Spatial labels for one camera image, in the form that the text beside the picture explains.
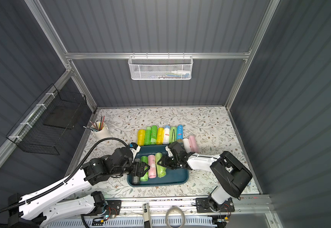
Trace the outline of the pale green trash bag roll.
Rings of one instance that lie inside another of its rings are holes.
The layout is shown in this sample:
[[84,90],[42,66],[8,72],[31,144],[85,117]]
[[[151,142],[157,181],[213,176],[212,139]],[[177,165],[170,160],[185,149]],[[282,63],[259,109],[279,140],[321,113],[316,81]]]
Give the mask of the pale green trash bag roll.
[[162,153],[156,153],[156,169],[157,169],[157,177],[162,178],[166,176],[166,168],[159,165],[158,163],[162,160],[163,154]]

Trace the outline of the grey trash bag roll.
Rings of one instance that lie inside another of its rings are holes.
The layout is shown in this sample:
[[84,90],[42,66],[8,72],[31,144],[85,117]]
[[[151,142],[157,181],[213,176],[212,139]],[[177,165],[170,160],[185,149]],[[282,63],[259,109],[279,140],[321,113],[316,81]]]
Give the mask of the grey trash bag roll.
[[141,183],[140,177],[134,176],[132,179],[132,184],[137,186],[140,185],[140,183]]

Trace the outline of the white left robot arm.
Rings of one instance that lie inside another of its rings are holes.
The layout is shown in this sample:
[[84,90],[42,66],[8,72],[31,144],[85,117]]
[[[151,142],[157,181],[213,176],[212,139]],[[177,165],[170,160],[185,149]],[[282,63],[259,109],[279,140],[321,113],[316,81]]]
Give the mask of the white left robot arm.
[[149,171],[146,162],[134,160],[140,151],[140,146],[134,142],[117,148],[112,155],[86,161],[101,142],[99,140],[91,147],[69,176],[36,192],[12,195],[8,206],[0,209],[0,228],[38,228],[49,219],[45,211],[67,196],[109,178],[123,175],[143,177]]

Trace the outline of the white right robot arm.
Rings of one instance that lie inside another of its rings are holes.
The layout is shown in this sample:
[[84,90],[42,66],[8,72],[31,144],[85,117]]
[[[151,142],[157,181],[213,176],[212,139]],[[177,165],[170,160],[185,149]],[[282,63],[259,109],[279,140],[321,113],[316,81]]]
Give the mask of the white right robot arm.
[[157,164],[170,170],[187,169],[211,172],[219,185],[207,197],[208,208],[219,212],[224,202],[239,199],[253,175],[232,153],[224,151],[220,155],[202,155],[187,152],[185,147],[173,142],[165,147],[167,155]]

